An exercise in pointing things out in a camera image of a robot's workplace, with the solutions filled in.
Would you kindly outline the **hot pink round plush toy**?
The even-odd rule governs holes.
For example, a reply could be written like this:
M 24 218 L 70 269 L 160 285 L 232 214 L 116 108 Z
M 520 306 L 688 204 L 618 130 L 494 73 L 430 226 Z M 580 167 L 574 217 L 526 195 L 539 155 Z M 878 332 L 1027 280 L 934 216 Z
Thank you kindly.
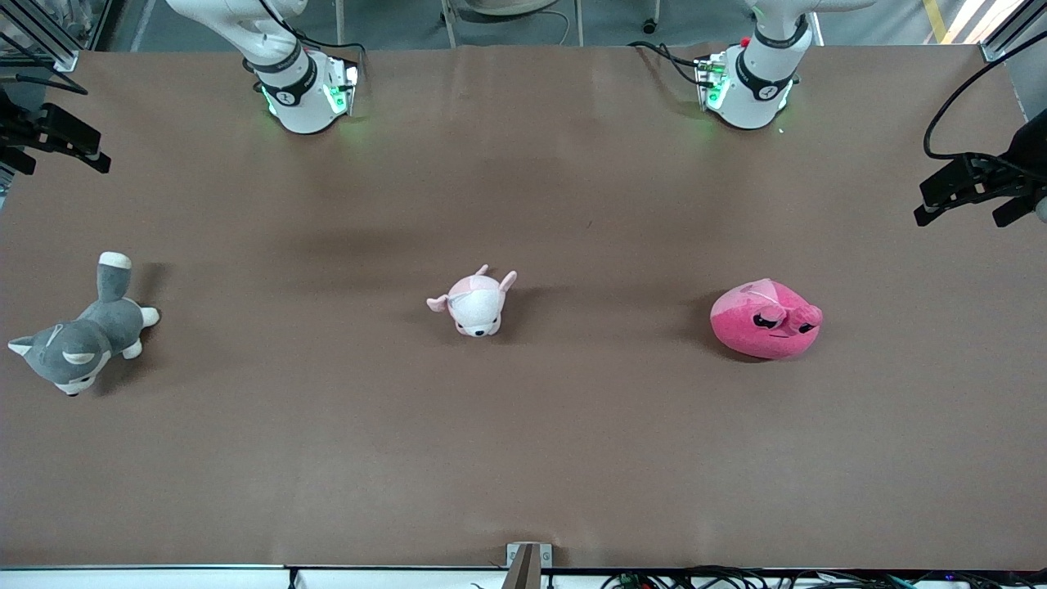
M 710 323 L 726 347 L 778 361 L 811 347 L 824 314 L 785 284 L 764 278 L 726 291 L 711 308 Z

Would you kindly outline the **grey white plush husky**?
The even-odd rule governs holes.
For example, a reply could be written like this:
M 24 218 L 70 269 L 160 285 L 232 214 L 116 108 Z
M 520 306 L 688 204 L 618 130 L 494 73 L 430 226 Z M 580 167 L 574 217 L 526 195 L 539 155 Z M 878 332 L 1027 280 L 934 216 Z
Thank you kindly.
M 161 314 L 128 297 L 132 268 L 126 254 L 104 251 L 95 275 L 97 298 L 74 320 L 13 339 L 8 349 L 71 398 L 90 388 L 113 357 L 139 357 L 142 332 L 160 323 Z

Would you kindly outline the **light pink plush puppy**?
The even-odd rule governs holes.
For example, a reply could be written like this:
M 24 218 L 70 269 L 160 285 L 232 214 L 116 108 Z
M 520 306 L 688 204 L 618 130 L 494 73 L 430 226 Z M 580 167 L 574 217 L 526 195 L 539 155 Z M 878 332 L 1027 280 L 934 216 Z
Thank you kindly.
M 467 338 L 497 335 L 502 329 L 502 309 L 519 273 L 509 271 L 497 280 L 489 276 L 488 271 L 489 265 L 483 265 L 478 271 L 453 284 L 445 294 L 426 299 L 426 305 L 430 312 L 447 313 L 456 332 Z

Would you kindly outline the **white stool with metal legs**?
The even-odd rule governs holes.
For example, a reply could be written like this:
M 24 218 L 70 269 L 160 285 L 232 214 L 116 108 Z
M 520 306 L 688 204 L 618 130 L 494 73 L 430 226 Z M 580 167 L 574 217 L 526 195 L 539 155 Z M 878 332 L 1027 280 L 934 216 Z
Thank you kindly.
M 573 4 L 573 16 L 566 16 L 564 12 L 553 10 L 552 7 L 560 2 Z M 565 44 L 572 30 L 576 33 L 577 46 L 586 45 L 582 0 L 440 0 L 440 7 L 441 20 L 445 25 L 448 43 L 452 49 L 459 46 L 459 37 L 456 37 L 459 7 L 463 7 L 469 16 L 474 17 L 472 22 L 481 23 L 508 22 L 547 12 L 553 16 L 560 16 L 565 22 L 566 27 L 559 42 L 560 45 Z

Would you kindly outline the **paper table cover sheet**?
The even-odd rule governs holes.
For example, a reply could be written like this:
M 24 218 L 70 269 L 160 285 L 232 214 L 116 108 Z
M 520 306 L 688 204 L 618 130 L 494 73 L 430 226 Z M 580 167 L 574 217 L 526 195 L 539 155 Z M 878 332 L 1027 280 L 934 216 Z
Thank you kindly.
M 267 115 L 231 53 L 93 53 L 0 213 L 0 563 L 1047 567 L 1047 225 L 927 227 L 923 128 L 973 46 L 807 53 L 729 129 L 627 48 L 372 52 L 359 116 Z M 97 262 L 160 310 L 71 398 L 7 343 Z M 437 298 L 519 273 L 502 329 Z M 758 359 L 712 305 L 818 305 Z

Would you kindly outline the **aluminium frame profile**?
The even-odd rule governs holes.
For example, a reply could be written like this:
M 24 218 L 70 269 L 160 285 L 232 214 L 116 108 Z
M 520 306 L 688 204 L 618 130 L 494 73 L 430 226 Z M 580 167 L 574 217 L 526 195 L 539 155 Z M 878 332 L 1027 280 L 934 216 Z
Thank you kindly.
M 990 31 L 979 42 L 985 61 L 1007 56 L 1026 38 L 1033 36 L 1035 23 L 1045 16 L 1047 0 L 1016 0 L 1009 12 L 994 16 Z
M 59 71 L 74 70 L 81 45 L 63 24 L 50 0 L 0 0 L 0 55 L 37 56 Z

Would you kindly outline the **white table edge rail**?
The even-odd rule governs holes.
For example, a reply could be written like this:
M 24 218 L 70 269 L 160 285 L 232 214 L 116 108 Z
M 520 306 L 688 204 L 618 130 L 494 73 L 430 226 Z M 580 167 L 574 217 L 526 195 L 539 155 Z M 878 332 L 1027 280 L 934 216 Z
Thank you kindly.
M 0 568 L 0 589 L 502 589 L 502 567 L 320 565 Z M 1047 589 L 1035 571 L 960 569 L 552 568 L 555 589 Z

